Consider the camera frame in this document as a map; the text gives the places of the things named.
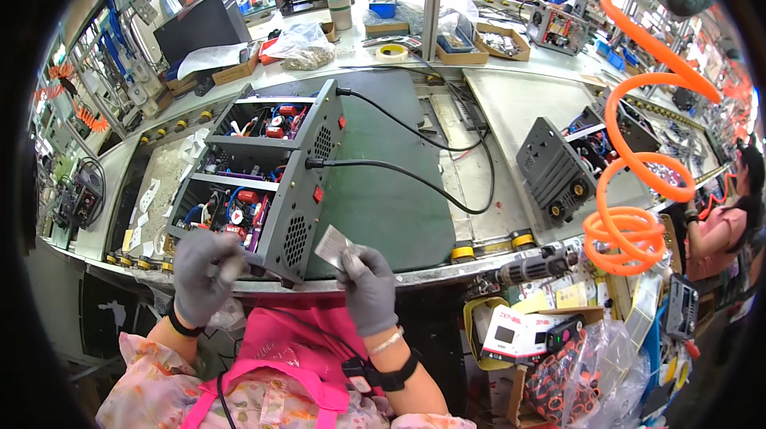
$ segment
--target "masking tape roll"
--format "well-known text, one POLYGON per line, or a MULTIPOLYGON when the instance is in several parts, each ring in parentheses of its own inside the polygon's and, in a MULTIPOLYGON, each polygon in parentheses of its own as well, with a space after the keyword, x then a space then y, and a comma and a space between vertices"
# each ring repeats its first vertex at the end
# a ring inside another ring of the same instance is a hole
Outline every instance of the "masking tape roll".
POLYGON ((378 58, 378 61, 382 61, 387 64, 400 64, 401 62, 407 60, 408 54, 409 51, 407 51, 407 47, 399 44, 388 44, 383 45, 380 49, 378 49, 375 52, 375 57, 378 58))

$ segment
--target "red capacitor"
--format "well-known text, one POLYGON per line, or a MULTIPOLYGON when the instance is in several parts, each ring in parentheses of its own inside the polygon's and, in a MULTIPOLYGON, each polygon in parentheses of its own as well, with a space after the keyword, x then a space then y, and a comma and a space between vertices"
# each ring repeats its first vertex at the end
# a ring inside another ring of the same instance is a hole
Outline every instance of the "red capacitor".
POLYGON ((269 138, 282 138, 285 136, 282 127, 266 127, 266 136, 269 138))
POLYGON ((244 231, 244 228, 242 228, 241 226, 236 226, 235 224, 231 224, 231 223, 226 225, 226 228, 224 228, 224 231, 239 234, 239 237, 242 238, 242 241, 244 241, 244 238, 247 236, 247 232, 244 231))
POLYGON ((237 196, 235 198, 249 205, 257 205, 258 202, 260 202, 260 200, 258 199, 258 195, 256 195, 255 192, 252 192, 250 190, 238 191, 237 196))
POLYGON ((298 115, 298 109, 292 105, 282 105, 279 109, 280 115, 284 117, 295 117, 298 115))

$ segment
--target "woman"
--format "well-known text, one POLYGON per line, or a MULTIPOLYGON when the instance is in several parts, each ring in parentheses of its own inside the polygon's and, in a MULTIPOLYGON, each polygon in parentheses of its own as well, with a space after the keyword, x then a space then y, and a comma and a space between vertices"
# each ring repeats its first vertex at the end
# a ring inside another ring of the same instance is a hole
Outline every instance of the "woman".
POLYGON ((737 202, 713 209, 704 222, 694 201, 685 211, 686 277, 702 280, 724 271, 756 233, 761 221, 761 192, 764 186, 764 156, 755 146, 742 149, 737 160, 737 202))
POLYGON ((394 274, 359 245, 337 272, 348 310, 254 308, 231 369, 203 383, 190 366, 197 335, 244 268, 239 241, 196 231, 178 245, 172 312, 147 338, 120 334, 127 370, 99 409, 101 427, 476 427, 447 413, 396 326, 394 274), (380 374, 361 369, 368 355, 380 374), (385 397, 367 386, 376 374, 385 397))

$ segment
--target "hair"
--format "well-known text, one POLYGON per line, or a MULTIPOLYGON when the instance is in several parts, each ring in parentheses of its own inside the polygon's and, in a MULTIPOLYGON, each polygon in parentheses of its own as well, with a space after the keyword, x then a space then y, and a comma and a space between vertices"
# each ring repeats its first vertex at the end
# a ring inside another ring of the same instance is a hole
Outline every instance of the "hair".
POLYGON ((764 156, 758 151, 758 148, 751 145, 742 149, 741 161, 742 166, 748 167, 748 185, 750 186, 750 194, 739 197, 737 203, 728 208, 724 208, 723 212, 739 208, 748 214, 748 220, 745 223, 742 236, 739 237, 737 243, 731 247, 727 253, 739 252, 739 250, 753 238, 756 231, 761 228, 762 223, 763 203, 761 200, 764 187, 764 174, 766 173, 764 156))

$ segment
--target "ventilation holes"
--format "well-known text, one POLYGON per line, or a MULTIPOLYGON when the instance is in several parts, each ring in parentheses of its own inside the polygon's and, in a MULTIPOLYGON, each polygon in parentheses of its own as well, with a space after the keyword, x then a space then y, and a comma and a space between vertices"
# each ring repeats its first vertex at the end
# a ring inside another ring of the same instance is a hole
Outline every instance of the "ventilation holes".
POLYGON ((282 253, 285 266, 292 268, 303 259, 303 247, 306 245, 306 220, 303 216, 293 216, 287 227, 282 253))
POLYGON ((330 129, 322 125, 320 132, 316 135, 316 140, 314 140, 314 152, 317 158, 327 158, 330 156, 330 150, 332 150, 330 137, 330 129))

